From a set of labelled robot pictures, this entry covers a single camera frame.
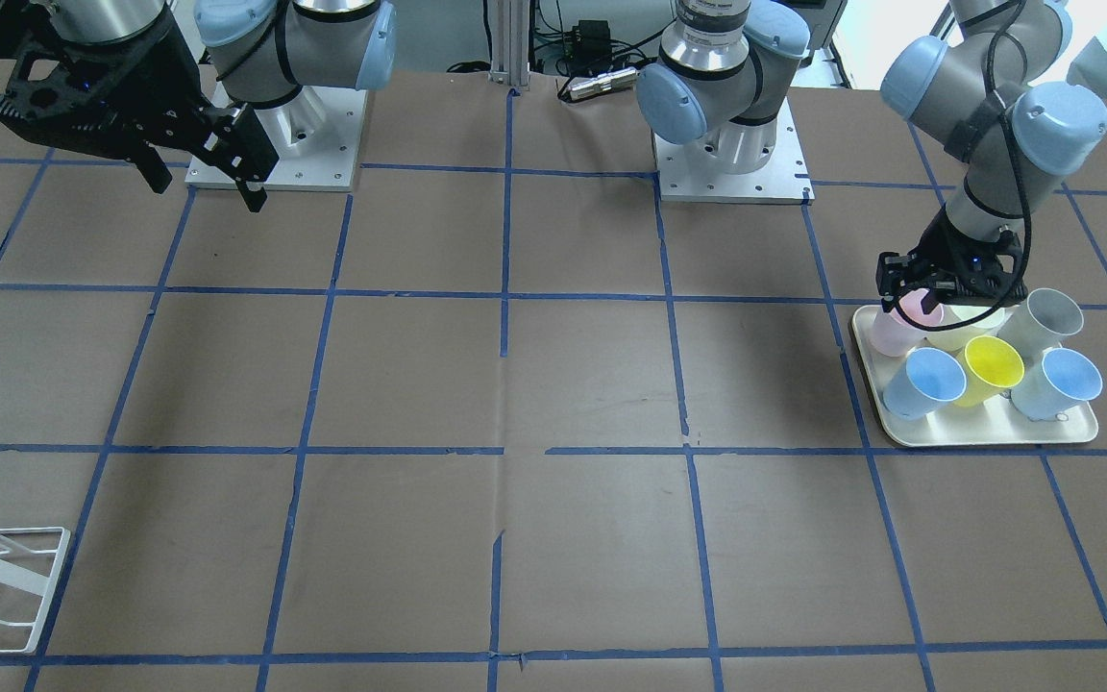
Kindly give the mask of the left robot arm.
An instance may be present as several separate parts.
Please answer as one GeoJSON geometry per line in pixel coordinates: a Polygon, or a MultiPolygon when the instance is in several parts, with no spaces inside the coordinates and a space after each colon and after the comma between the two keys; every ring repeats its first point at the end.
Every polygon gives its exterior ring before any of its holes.
{"type": "MultiPolygon", "coordinates": [[[[913,249],[879,255],[886,311],[917,290],[923,310],[1026,302],[1033,213],[1107,133],[1107,107],[1088,87],[1039,82],[1070,39],[1062,1],[950,8],[962,42],[920,37],[880,83],[889,107],[968,167],[913,249]]],[[[708,146],[730,174],[755,171],[809,39],[808,23],[776,1],[681,1],[655,61],[637,75],[637,104],[659,140],[708,146]],[[720,159],[732,144],[744,149],[741,163],[720,159]]]]}

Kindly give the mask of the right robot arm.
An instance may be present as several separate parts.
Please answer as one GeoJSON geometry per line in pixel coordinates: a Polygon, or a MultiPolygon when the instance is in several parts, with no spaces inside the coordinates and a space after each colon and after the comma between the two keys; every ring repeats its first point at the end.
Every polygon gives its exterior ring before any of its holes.
{"type": "Polygon", "coordinates": [[[31,1],[25,40],[0,93],[0,124],[39,146],[125,161],[156,193],[182,149],[262,210],[265,180],[325,130],[317,87],[386,87],[397,16],[387,1],[198,1],[194,19],[227,106],[165,1],[31,1]]]}

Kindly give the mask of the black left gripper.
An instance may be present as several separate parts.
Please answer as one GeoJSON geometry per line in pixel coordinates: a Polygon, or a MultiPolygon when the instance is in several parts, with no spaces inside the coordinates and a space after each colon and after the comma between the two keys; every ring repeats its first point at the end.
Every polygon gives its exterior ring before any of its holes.
{"type": "Polygon", "coordinates": [[[1024,268],[1020,238],[1010,229],[1001,227],[993,242],[975,240],[958,231],[940,209],[911,254],[879,254],[875,288],[883,312],[894,311],[899,299],[922,288],[928,295],[919,306],[925,314],[940,304],[1007,308],[1030,295],[1024,268]]]}

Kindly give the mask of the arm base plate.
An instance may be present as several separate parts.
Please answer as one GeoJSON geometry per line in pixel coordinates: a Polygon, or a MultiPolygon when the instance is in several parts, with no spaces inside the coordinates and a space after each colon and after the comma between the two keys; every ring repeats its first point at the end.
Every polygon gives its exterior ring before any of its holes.
{"type": "Polygon", "coordinates": [[[369,90],[291,86],[256,113],[280,161],[262,183],[268,192],[352,192],[369,90]]]}
{"type": "Polygon", "coordinates": [[[685,144],[652,136],[665,202],[808,205],[816,198],[790,101],[761,126],[727,122],[685,144]]]}

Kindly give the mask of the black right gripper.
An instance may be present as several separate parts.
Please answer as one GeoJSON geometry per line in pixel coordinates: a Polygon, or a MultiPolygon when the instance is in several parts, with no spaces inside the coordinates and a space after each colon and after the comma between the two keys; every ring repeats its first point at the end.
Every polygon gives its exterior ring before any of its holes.
{"type": "Polygon", "coordinates": [[[0,123],[38,145],[131,161],[157,194],[173,175],[155,146],[190,152],[227,175],[251,213],[263,209],[263,183],[280,162],[252,106],[204,96],[177,25],[97,45],[31,27],[0,93],[0,123]]]}

